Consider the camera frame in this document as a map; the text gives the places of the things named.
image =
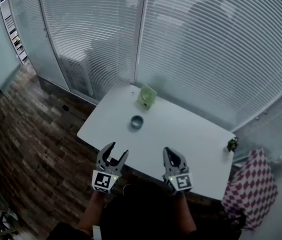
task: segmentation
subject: checkered cushion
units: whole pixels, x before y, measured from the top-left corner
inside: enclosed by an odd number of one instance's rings
[[[246,216],[245,229],[262,223],[278,194],[274,176],[263,149],[253,150],[244,166],[228,182],[222,205],[229,218]]]

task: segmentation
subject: person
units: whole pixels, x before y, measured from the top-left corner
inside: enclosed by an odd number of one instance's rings
[[[18,221],[18,215],[13,211],[11,210],[9,207],[3,207],[3,206],[0,206],[0,212],[2,213],[6,213],[8,215],[10,215],[11,217],[13,217],[16,221]]]
[[[77,228],[61,222],[47,240],[89,240],[93,226],[100,226],[102,240],[198,239],[184,193],[171,200],[155,184],[128,184],[104,208],[106,195],[94,191]]]

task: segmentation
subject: white table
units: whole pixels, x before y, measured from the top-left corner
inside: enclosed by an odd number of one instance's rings
[[[224,147],[235,135],[160,97],[145,110],[136,101],[139,91],[130,83],[116,83],[77,136],[98,150],[116,142],[113,158],[129,150],[125,164],[159,180],[165,173],[163,148],[173,148],[185,156],[193,174],[191,191],[221,200],[233,160]],[[130,127],[134,115],[144,119],[139,130]]]

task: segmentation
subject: wooden floor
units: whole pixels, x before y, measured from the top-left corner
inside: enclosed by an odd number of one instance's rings
[[[19,214],[23,236],[45,239],[58,222],[75,226],[83,214],[97,151],[77,132],[93,110],[37,77],[31,64],[0,93],[0,188]],[[120,195],[128,181],[151,180],[131,168],[124,174],[107,201]],[[196,195],[188,200],[195,217],[215,216],[214,201]]]

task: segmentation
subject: dark clothing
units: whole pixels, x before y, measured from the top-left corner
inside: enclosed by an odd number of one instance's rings
[[[194,231],[182,239],[184,240],[201,239],[198,237],[199,237],[199,232]],[[56,227],[54,228],[54,230],[51,232],[51,234],[49,235],[49,237],[46,240],[72,240],[72,239],[90,240],[91,238],[83,231],[79,229],[74,229],[69,224],[59,223],[58,225],[56,225]]]
[[[59,223],[46,240],[90,240],[91,238],[79,229],[74,229],[66,223]]]
[[[191,233],[182,237],[174,221],[173,205],[167,194],[155,184],[138,186],[114,198],[102,211],[102,240],[193,239]],[[88,240],[83,231],[60,223],[47,240]]]

